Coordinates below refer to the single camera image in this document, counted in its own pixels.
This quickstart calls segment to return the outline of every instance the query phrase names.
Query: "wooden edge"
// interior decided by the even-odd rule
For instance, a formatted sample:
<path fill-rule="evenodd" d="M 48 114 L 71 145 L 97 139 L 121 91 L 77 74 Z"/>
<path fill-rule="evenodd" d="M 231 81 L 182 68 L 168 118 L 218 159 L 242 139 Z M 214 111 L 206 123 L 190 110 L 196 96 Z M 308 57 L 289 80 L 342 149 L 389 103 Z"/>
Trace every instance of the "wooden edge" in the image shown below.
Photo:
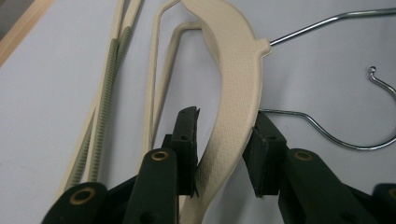
<path fill-rule="evenodd" d="M 35 0 L 0 42 L 0 67 L 29 34 L 55 0 Z"/>

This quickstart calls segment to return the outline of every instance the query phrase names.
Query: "metal wire hanger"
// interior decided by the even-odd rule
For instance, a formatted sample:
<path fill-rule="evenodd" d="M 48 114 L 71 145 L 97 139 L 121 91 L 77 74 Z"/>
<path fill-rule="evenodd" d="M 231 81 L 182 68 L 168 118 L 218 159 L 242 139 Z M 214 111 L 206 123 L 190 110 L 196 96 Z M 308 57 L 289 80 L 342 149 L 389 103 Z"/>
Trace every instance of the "metal wire hanger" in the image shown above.
<path fill-rule="evenodd" d="M 354 12 L 347 12 L 343 14 L 339 14 L 333 17 L 330 17 L 329 19 L 326 19 L 324 21 L 317 22 L 315 24 L 312 24 L 310 26 L 307 26 L 301 30 L 298 30 L 294 33 L 291 33 L 289 35 L 284 35 L 276 40 L 273 40 L 270 42 L 270 45 L 276 46 L 283 44 L 289 40 L 292 40 L 298 36 L 308 34 L 309 32 L 315 31 L 317 29 L 320 29 L 324 26 L 333 24 L 337 21 L 343 21 L 343 20 L 348 20 L 348 19 L 361 19 L 361 18 L 373 18 L 373 17 L 383 17 L 383 16 L 395 16 L 396 15 L 396 7 L 394 8 L 387 8 L 387 9 L 378 9 L 378 10 L 367 10 L 367 11 L 354 11 Z M 389 92 L 389 94 L 396 100 L 396 90 L 391 87 L 388 83 L 382 81 L 381 79 L 375 77 L 375 67 L 372 66 L 369 69 L 369 79 L 377 86 L 381 87 L 382 89 L 386 90 Z M 284 110 L 274 110 L 274 109 L 261 109 L 262 112 L 267 113 L 267 114 L 276 114 L 276 115 L 287 115 L 287 116 L 294 116 L 294 117 L 299 117 L 307 120 L 310 124 L 312 124 L 322 135 L 324 135 L 326 138 L 334 142 L 336 145 L 340 147 L 345 147 L 353 150 L 377 150 L 383 147 L 387 147 L 394 142 L 396 142 L 396 134 L 391 137 L 389 140 L 386 140 L 385 142 L 374 145 L 374 146 L 368 146 L 368 147 L 363 147 L 363 146 L 355 146 L 352 144 L 349 144 L 347 142 L 341 141 L 340 139 L 334 137 L 331 135 L 329 132 L 327 132 L 322 126 L 318 124 L 317 121 L 315 121 L 311 116 L 302 113 L 302 112 L 297 112 L 297 111 L 284 111 Z"/>

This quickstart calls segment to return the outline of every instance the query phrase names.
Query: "clip hanger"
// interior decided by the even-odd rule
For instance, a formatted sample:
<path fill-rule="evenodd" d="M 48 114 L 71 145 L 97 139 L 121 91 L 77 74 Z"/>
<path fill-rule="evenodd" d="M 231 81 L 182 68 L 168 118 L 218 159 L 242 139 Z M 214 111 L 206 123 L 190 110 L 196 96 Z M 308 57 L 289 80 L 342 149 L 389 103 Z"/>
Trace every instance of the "clip hanger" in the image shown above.
<path fill-rule="evenodd" d="M 212 26 L 210 27 L 207 23 L 210 22 L 210 20 L 221 20 L 219 19 L 220 15 L 223 15 L 224 13 L 220 13 L 219 10 L 221 11 L 222 7 L 225 8 L 230 8 L 232 7 L 231 5 L 223 2 L 223 1 L 194 1 L 194 0 L 182 0 L 181 1 L 188 11 L 190 11 L 192 14 L 196 15 L 200 20 L 198 22 L 184 22 L 180 24 L 174 31 L 171 39 L 171 43 L 168 48 L 168 52 L 166 55 L 165 59 L 165 64 L 163 68 L 163 74 L 161 76 L 160 84 L 158 91 L 156 92 L 155 95 L 155 103 L 154 104 L 154 118 L 153 118 L 153 129 L 151 129 L 154 133 L 157 129 L 158 126 L 158 119 L 159 115 L 161 114 L 162 108 L 163 108 L 163 99 L 164 95 L 167 90 L 167 85 L 169 83 L 170 79 L 170 71 L 171 67 L 174 63 L 175 59 L 175 54 L 177 50 L 177 44 L 179 42 L 181 34 L 186 31 L 186 30 L 191 30 L 191 29 L 201 29 L 204 32 L 205 36 L 205 41 L 206 44 L 208 45 L 212 55 L 214 56 L 215 60 L 217 61 L 218 65 L 223 65 L 223 58 L 219 56 L 219 41 L 217 40 L 220 39 L 221 35 L 219 33 L 223 32 L 224 30 L 221 31 L 221 28 Z M 210 14 L 210 10 L 208 10 L 208 6 L 211 8 L 214 8 L 213 11 L 217 11 L 218 15 L 215 16 L 213 14 Z M 283 37 L 280 37 L 279 39 L 276 39 L 274 41 L 270 42 L 270 46 L 276 46 L 279 44 L 282 44 L 286 41 L 292 40 L 293 38 L 296 38 L 300 35 L 305 35 L 309 32 L 312 32 L 314 30 L 317 30 L 319 28 L 322 28 L 326 25 L 330 25 L 332 23 L 335 23 L 337 21 L 342 21 L 342 20 L 347 20 L 347 19 L 359 19 L 359 18 L 367 18 L 367 17 L 381 17 L 381 16 L 390 16 L 390 15 L 395 15 L 396 14 L 396 8 L 390 8 L 390 9 L 379 9 L 379 10 L 369 10 L 369 11 L 357 11 L 357 12 L 348 12 L 348 13 L 343 13 L 339 14 L 337 16 L 331 17 L 327 20 L 320 21 L 318 23 L 315 23 L 311 26 L 305 27 L 304 29 L 301 29 L 297 32 L 294 32 L 290 35 L 285 35 Z M 241 17 L 237 16 L 237 19 L 235 20 L 241 20 L 244 21 L 245 18 L 241 15 Z M 224 21 L 222 26 L 226 26 L 227 24 L 231 23 L 231 21 Z M 233 35 L 233 32 L 230 32 L 227 34 L 227 36 Z M 391 92 L 393 88 L 389 88 L 389 86 L 386 87 L 387 90 Z M 239 155 L 239 149 L 231 149 L 227 148 L 222 150 L 219 148 L 221 142 L 223 144 L 224 139 L 218 139 L 215 138 L 209 140 L 208 147 L 206 148 L 205 154 L 200 161 L 200 165 L 198 168 L 198 174 L 197 174 L 197 182 L 198 182 L 198 190 L 200 190 L 200 193 L 202 194 L 202 197 L 200 198 L 193 198 L 191 200 L 187 200 L 183 210 L 181 211 L 181 222 L 182 223 L 201 223 L 203 220 L 203 217 L 205 215 L 205 210 L 210 204 L 211 199 L 214 197 L 216 192 L 218 191 L 219 187 L 222 185 L 222 183 L 228 178 L 229 174 L 233 171 L 234 166 L 236 165 L 236 161 L 234 160 L 229 160 L 229 158 L 232 158 L 233 155 Z M 387 143 L 387 145 L 393 143 L 395 140 L 391 139 Z"/>
<path fill-rule="evenodd" d="M 154 80 L 161 15 L 177 2 L 179 1 L 172 0 L 166 3 L 154 18 L 142 155 L 152 149 L 153 136 L 163 103 L 164 87 L 168 82 L 160 81 L 162 84 L 155 101 Z M 262 57 L 267 55 L 271 48 L 267 39 L 256 39 L 245 17 L 227 2 L 205 0 L 182 3 L 189 12 L 200 19 L 190 25 L 203 30 L 206 44 L 218 62 L 222 77 L 218 116 L 197 170 L 200 198 L 187 200 L 181 213 L 182 223 L 200 223 L 206 208 L 233 171 L 248 142 L 262 96 Z"/>

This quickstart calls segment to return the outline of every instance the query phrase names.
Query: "hanger hook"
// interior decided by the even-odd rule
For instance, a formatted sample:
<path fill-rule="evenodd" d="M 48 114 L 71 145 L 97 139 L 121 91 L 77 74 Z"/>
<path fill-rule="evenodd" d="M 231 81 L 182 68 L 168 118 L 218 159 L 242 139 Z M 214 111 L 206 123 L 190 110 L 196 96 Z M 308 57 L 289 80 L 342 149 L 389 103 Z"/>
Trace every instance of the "hanger hook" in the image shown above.
<path fill-rule="evenodd" d="M 382 89 L 386 90 L 387 92 L 390 93 L 390 95 L 393 97 L 393 99 L 396 101 L 396 90 L 391 87 L 388 83 L 382 81 L 381 79 L 377 78 L 375 76 L 375 70 L 376 68 L 374 66 L 370 67 L 368 70 L 369 73 L 369 80 L 372 81 L 375 85 L 381 87 Z M 334 137 L 331 135 L 329 132 L 327 132 L 322 126 L 318 124 L 317 121 L 315 121 L 311 116 L 302 113 L 302 112 L 297 112 L 297 111 L 285 111 L 285 110 L 272 110 L 272 109 L 261 109 L 262 112 L 267 113 L 267 114 L 276 114 L 276 115 L 288 115 L 288 116 L 294 116 L 294 117 L 299 117 L 307 120 L 309 123 L 311 123 L 322 135 L 324 135 L 326 138 L 334 142 L 340 147 L 345 147 L 353 150 L 377 150 L 382 147 L 387 147 L 394 142 L 396 142 L 396 134 L 391 137 L 389 140 L 378 144 L 374 146 L 368 146 L 368 147 L 361 147 L 361 146 L 355 146 L 346 142 L 341 141 L 340 139 Z"/>
<path fill-rule="evenodd" d="M 396 15 L 396 7 L 392 8 L 385 8 L 385 9 L 375 9 L 375 10 L 367 10 L 367 11 L 353 11 L 353 12 L 346 12 L 342 14 L 338 14 L 336 16 L 330 17 L 324 21 L 319 21 L 317 23 L 314 23 L 310 26 L 307 26 L 301 30 L 298 30 L 294 33 L 291 33 L 289 35 L 284 35 L 276 40 L 273 40 L 270 42 L 270 45 L 276 46 L 283 44 L 289 40 L 292 40 L 296 37 L 299 37 L 301 35 L 306 35 L 312 31 L 315 31 L 317 29 L 320 29 L 324 26 L 333 24 L 337 21 L 344 21 L 348 19 L 361 19 L 361 18 L 373 18 L 373 17 L 384 17 L 384 16 L 395 16 Z"/>

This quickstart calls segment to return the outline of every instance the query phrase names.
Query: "clothes hanger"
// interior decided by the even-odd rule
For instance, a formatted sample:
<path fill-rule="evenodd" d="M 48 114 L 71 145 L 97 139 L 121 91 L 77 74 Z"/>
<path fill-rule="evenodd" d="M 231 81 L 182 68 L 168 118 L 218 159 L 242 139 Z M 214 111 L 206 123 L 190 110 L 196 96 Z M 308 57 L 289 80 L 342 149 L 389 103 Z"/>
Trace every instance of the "clothes hanger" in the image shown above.
<path fill-rule="evenodd" d="M 194 2 L 194 1 L 190 1 L 188 4 L 190 4 L 189 6 L 197 7 L 197 5 L 199 5 L 200 3 Z M 388 16 L 388 15 L 394 15 L 394 14 L 396 14 L 396 8 L 343 13 L 343 14 L 331 17 L 331 18 L 329 18 L 327 20 L 315 23 L 314 25 L 305 27 L 304 29 L 299 30 L 299 31 L 297 31 L 295 33 L 292 33 L 290 35 L 283 36 L 283 37 L 281 37 L 281 38 L 279 38 L 279 39 L 277 39 L 275 41 L 271 41 L 270 45 L 271 46 L 275 46 L 275 45 L 284 43 L 284 42 L 286 42 L 288 40 L 291 40 L 291 39 L 293 39 L 293 38 L 295 38 L 297 36 L 307 34 L 309 32 L 312 32 L 312 31 L 314 31 L 314 30 L 316 30 L 318 28 L 321 28 L 323 26 L 329 25 L 329 24 L 334 23 L 336 21 L 342 21 L 342 20 L 347 20 L 347 19 L 357 19 L 357 18 L 367 18 L 367 17 Z M 204 34 L 205 34 L 205 21 L 203 20 L 203 21 L 199 21 L 199 22 L 195 22 L 195 23 L 182 23 L 174 31 L 174 34 L 173 34 L 173 37 L 172 37 L 172 40 L 171 40 L 171 44 L 170 44 L 170 47 L 169 47 L 169 51 L 168 51 L 168 54 L 166 55 L 165 66 L 164 66 L 164 69 L 163 69 L 163 75 L 162 75 L 162 78 L 160 80 L 160 88 L 159 88 L 160 90 L 158 91 L 158 95 L 156 95 L 155 107 L 158 108 L 158 111 L 155 113 L 156 114 L 156 116 L 155 116 L 155 120 L 156 121 L 154 121 L 154 124 L 155 124 L 154 126 L 158 125 L 158 116 L 159 116 L 159 114 L 161 114 L 161 112 L 159 112 L 159 111 L 161 111 L 162 105 L 163 105 L 163 95 L 166 92 L 167 83 L 169 83 L 169 72 L 170 72 L 170 68 L 172 66 L 169 63 L 173 63 L 173 60 L 175 58 L 175 52 L 176 52 L 176 48 L 177 48 L 176 45 L 175 45 L 175 42 L 178 42 L 178 40 L 180 39 L 181 33 L 183 31 L 189 30 L 189 29 L 203 29 Z M 209 46 L 212 54 L 214 55 L 215 60 L 219 64 L 219 57 L 217 57 L 218 53 L 217 53 L 217 50 L 215 49 L 217 43 L 215 43 L 213 41 L 213 38 L 212 39 L 210 37 L 207 38 L 207 36 L 205 36 L 205 40 L 206 40 L 206 44 Z M 208 165 L 208 163 L 204 163 L 205 162 L 205 154 L 204 154 L 203 159 L 202 159 L 202 161 L 200 163 L 199 169 L 202 168 L 202 167 L 204 167 L 204 168 L 202 168 L 204 170 L 205 169 L 208 169 L 208 170 L 209 169 L 215 169 L 215 170 L 219 169 L 219 167 L 215 167 L 215 165 L 213 165 L 214 163 L 209 163 L 209 165 Z M 214 159 L 213 157 L 212 158 L 208 157 L 207 160 L 215 161 L 216 159 Z M 218 171 L 218 173 L 216 174 L 216 178 L 218 178 L 220 175 L 223 175 L 222 172 L 224 172 L 224 170 L 222 170 L 220 172 Z M 200 174 L 200 171 L 198 170 L 198 174 L 197 174 L 198 178 L 197 178 L 197 180 L 201 180 L 202 182 L 204 182 L 204 185 L 207 185 L 207 182 L 205 182 L 204 180 L 200 179 L 199 174 Z M 225 174 L 224 176 L 228 177 L 229 173 L 227 173 L 227 171 L 226 171 L 226 172 L 224 172 L 224 174 Z M 213 175 L 213 173 L 205 174 L 205 175 L 203 175 L 201 177 L 202 178 L 208 178 L 208 179 L 211 178 L 211 180 L 213 180 L 214 176 L 215 176 L 215 175 Z M 209 190 L 217 191 L 216 188 L 212 188 L 212 189 L 209 188 Z M 207 195 L 206 193 L 207 192 L 205 192 L 205 191 L 203 192 L 203 194 L 204 194 L 203 197 L 204 198 L 203 197 L 200 197 L 198 199 L 194 198 L 194 199 L 191 199 L 191 200 L 187 201 L 187 203 L 186 203 L 186 205 L 183 208 L 182 213 L 181 213 L 181 222 L 182 223 L 201 223 L 202 222 L 202 219 L 203 219 L 204 214 L 205 214 L 205 210 L 206 210 L 206 208 L 208 207 L 208 204 L 211 201 L 211 199 L 209 199 L 210 196 L 206 196 Z"/>
<path fill-rule="evenodd" d="M 142 148 L 140 153 L 140 160 L 136 166 L 138 172 L 141 162 L 147 152 L 152 150 L 153 144 L 153 113 L 154 113 L 154 92 L 155 92 L 155 77 L 157 71 L 158 45 L 160 36 L 160 23 L 163 13 L 177 4 L 179 0 L 170 0 L 165 3 L 155 14 L 152 24 L 150 51 L 148 59 L 148 79 L 146 87 L 146 101 L 145 101 L 145 117 L 143 119 L 143 137 Z"/>
<path fill-rule="evenodd" d="M 128 48 L 132 27 L 140 6 L 141 0 L 132 0 L 123 20 L 121 20 L 124 0 L 117 1 L 101 81 L 64 173 L 56 199 L 79 182 L 97 181 L 111 88 Z"/>
<path fill-rule="evenodd" d="M 393 99 L 396 100 L 396 90 L 391 87 L 388 83 L 382 81 L 381 79 L 375 77 L 375 67 L 372 66 L 369 69 L 369 80 L 371 80 L 375 85 L 381 87 L 382 89 L 386 90 L 389 92 L 389 94 L 393 97 Z M 328 138 L 330 141 L 334 142 L 336 145 L 340 147 L 345 147 L 353 150 L 377 150 L 383 147 L 390 146 L 394 142 L 396 142 L 396 135 L 393 135 L 390 139 L 377 144 L 373 146 L 368 146 L 368 147 L 363 147 L 363 146 L 356 146 L 349 144 L 347 142 L 341 141 L 340 139 L 334 137 L 332 134 L 327 132 L 317 121 L 315 121 L 311 116 L 302 113 L 302 112 L 297 112 L 297 111 L 285 111 L 285 110 L 273 110 L 273 109 L 260 109 L 260 111 L 265 112 L 267 114 L 275 114 L 275 115 L 287 115 L 287 116 L 294 116 L 294 117 L 299 117 L 302 119 L 307 120 L 311 125 L 314 126 L 315 129 L 318 130 L 323 136 Z"/>
<path fill-rule="evenodd" d="M 148 150 L 152 149 L 153 93 L 160 17 L 166 9 L 177 2 L 166 3 L 154 19 L 142 154 L 146 154 Z M 200 200 L 193 202 L 202 205 L 195 205 L 193 211 L 184 216 L 184 218 L 188 217 L 188 219 L 201 222 L 200 219 L 204 216 L 206 206 L 209 205 L 222 183 L 231 174 L 248 142 L 262 95 L 262 57 L 270 52 L 270 46 L 267 39 L 257 40 L 248 21 L 226 2 L 200 1 L 197 4 L 190 4 L 190 2 L 182 1 L 182 3 L 188 10 L 190 10 L 189 7 L 193 8 L 190 10 L 192 14 L 198 17 L 202 15 L 201 24 L 206 43 L 213 43 L 211 51 L 218 59 L 217 62 L 222 73 L 219 112 L 197 173 Z M 223 17 L 207 18 L 205 16 L 215 14 L 223 15 Z M 192 223 L 192 221 L 183 220 L 184 211 L 183 209 L 181 222 Z"/>

